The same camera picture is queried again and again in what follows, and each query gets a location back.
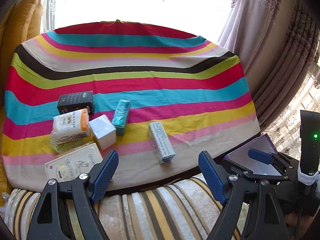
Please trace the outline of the yellow leather sofa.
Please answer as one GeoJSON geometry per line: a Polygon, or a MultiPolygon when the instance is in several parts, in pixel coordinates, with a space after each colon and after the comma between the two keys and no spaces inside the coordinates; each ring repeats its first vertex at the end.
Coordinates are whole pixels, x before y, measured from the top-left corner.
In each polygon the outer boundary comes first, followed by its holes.
{"type": "Polygon", "coordinates": [[[18,0],[1,20],[1,190],[42,192],[60,88],[52,69],[60,51],[40,31],[42,0],[18,0]]]}

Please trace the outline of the white green text box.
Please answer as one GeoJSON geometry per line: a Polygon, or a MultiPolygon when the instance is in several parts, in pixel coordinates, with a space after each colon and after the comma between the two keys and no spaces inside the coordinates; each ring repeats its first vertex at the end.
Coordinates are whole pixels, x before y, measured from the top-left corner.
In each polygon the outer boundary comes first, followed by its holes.
{"type": "Polygon", "coordinates": [[[160,164],[168,163],[176,155],[169,137],[160,121],[150,122],[148,137],[160,164]]]}

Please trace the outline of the pink curtain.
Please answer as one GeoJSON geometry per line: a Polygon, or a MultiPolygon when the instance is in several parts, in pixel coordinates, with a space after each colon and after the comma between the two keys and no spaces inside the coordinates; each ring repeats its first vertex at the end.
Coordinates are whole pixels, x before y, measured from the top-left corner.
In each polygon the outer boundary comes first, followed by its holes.
{"type": "Polygon", "coordinates": [[[300,111],[319,111],[319,17],[311,0],[231,2],[219,45],[240,57],[261,131],[299,159],[300,111]]]}

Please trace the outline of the black tracker device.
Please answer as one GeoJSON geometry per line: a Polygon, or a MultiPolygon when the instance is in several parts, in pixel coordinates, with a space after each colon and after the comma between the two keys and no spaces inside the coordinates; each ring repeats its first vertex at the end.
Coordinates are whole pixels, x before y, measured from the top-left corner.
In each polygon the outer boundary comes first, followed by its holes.
{"type": "Polygon", "coordinates": [[[300,170],[303,174],[313,176],[319,166],[319,113],[301,110],[300,120],[300,170]]]}

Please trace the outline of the white cube box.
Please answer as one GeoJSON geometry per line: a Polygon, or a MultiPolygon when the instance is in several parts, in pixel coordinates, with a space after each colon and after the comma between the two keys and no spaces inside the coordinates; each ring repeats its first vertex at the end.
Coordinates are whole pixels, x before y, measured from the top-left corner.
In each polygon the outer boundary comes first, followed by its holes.
{"type": "Polygon", "coordinates": [[[101,150],[105,150],[117,142],[116,128],[106,115],[101,115],[89,122],[94,141],[101,150]]]}

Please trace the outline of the colourful striped cloth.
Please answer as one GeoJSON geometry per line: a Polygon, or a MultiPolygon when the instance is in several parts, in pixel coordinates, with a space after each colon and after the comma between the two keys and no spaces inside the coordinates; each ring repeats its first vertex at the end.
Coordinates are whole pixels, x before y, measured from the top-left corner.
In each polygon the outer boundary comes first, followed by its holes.
{"type": "Polygon", "coordinates": [[[60,51],[59,96],[93,91],[96,118],[130,100],[125,134],[112,146],[120,164],[112,189],[148,186],[191,172],[197,155],[213,158],[256,137],[259,124],[240,59],[207,39],[156,25],[97,22],[45,33],[60,51]],[[160,121],[175,156],[160,164],[148,137],[160,121]]]}

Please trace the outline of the teal box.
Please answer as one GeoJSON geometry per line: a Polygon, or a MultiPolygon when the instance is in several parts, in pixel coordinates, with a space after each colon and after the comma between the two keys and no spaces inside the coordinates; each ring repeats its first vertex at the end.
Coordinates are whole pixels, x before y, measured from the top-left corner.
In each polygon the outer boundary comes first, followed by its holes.
{"type": "Polygon", "coordinates": [[[129,118],[130,108],[130,100],[119,100],[112,118],[112,124],[116,128],[117,136],[123,136],[125,134],[125,128],[129,118]]]}

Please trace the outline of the round green sponge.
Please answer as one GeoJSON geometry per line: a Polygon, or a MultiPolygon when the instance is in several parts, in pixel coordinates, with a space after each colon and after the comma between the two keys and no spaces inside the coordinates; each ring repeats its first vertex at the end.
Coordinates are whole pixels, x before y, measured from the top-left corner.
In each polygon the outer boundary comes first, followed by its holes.
{"type": "Polygon", "coordinates": [[[63,144],[57,144],[52,138],[50,138],[51,147],[57,154],[68,153],[74,150],[75,148],[79,148],[84,145],[90,144],[92,141],[93,141],[93,137],[90,136],[86,138],[65,142],[63,144]]]}

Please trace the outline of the large cream medicine box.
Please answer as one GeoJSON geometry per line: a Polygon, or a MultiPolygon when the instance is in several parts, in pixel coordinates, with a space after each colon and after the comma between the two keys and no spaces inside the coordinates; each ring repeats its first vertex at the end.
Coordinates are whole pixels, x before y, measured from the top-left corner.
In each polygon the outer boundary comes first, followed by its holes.
{"type": "Polygon", "coordinates": [[[74,180],[82,173],[89,173],[91,168],[102,160],[98,146],[92,142],[45,163],[44,170],[48,180],[65,182],[74,180]]]}

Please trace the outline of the white orange packet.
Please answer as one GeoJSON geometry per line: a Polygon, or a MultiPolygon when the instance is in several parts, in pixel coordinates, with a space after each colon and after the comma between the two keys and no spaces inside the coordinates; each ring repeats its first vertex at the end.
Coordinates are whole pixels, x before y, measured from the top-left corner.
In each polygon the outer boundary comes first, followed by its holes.
{"type": "Polygon", "coordinates": [[[52,141],[56,144],[90,136],[89,114],[86,108],[61,114],[53,118],[52,141]]]}

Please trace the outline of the striped velvet cushion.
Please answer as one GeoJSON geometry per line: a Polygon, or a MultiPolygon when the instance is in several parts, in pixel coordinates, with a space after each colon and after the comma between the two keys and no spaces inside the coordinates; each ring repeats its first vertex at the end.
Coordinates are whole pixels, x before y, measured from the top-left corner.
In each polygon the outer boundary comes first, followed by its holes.
{"type": "MultiPolygon", "coordinates": [[[[1,200],[1,217],[17,239],[27,239],[41,196],[14,189],[1,200]]],[[[157,189],[106,197],[94,206],[110,239],[207,239],[222,210],[202,174],[157,189]]]]}

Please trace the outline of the black box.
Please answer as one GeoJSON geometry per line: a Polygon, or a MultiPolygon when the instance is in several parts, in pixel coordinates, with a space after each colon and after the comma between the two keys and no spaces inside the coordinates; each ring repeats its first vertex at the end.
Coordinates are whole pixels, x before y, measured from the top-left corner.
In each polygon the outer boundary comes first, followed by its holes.
{"type": "Polygon", "coordinates": [[[87,109],[88,114],[94,113],[93,91],[77,92],[59,96],[57,109],[60,114],[87,109]]]}

